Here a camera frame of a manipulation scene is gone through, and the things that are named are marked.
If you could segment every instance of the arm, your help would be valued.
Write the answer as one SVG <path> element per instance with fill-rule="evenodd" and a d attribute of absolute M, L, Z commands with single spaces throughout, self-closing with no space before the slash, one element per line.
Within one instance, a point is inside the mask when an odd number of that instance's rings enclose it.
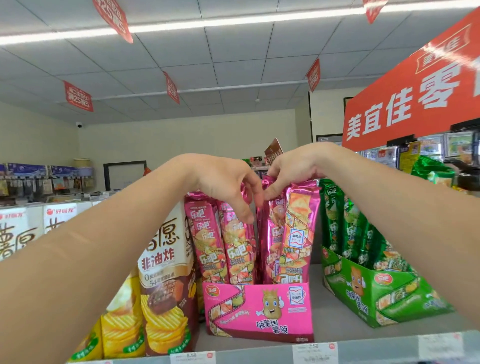
<path fill-rule="evenodd" d="M 242 181 L 262 203 L 261 181 L 245 162 L 176 157 L 2 262 L 2 361 L 65 363 L 188 191 L 227 201 L 253 222 Z"/>
<path fill-rule="evenodd" d="M 480 328 L 480 199 L 372 162 L 331 143 L 316 143 L 275 160 L 278 186 L 328 176 L 404 258 Z"/>

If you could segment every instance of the red oval logo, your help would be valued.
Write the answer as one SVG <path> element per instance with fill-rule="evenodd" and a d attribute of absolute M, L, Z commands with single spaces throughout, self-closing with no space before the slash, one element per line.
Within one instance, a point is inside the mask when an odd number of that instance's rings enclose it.
<path fill-rule="evenodd" d="M 382 286 L 388 286 L 389 284 L 392 284 L 393 277 L 388 273 L 379 273 L 375 276 L 375 282 Z"/>
<path fill-rule="evenodd" d="M 218 297 L 220 295 L 220 290 L 218 287 L 215 287 L 213 285 L 208 285 L 206 288 L 207 294 L 212 297 Z"/>

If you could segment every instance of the green display box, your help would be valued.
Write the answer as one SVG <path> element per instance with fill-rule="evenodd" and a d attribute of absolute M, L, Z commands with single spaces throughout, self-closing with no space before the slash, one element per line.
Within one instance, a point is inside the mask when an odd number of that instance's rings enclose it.
<path fill-rule="evenodd" d="M 325 287 L 372 328 L 453 312 L 414 272 L 375 271 L 322 247 Z"/>

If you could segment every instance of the white and brown chip bag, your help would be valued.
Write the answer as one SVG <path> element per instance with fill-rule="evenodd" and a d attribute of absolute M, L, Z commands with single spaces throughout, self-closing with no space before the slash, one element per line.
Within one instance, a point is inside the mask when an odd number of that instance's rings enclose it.
<path fill-rule="evenodd" d="M 193 352 L 198 339 L 193 244 L 183 205 L 175 206 L 138 260 L 147 356 Z"/>

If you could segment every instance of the pink display box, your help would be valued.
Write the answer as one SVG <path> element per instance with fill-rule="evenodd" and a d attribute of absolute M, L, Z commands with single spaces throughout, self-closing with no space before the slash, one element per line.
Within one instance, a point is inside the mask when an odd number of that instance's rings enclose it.
<path fill-rule="evenodd" d="M 207 332 L 228 338 L 314 342 L 308 283 L 203 283 Z"/>

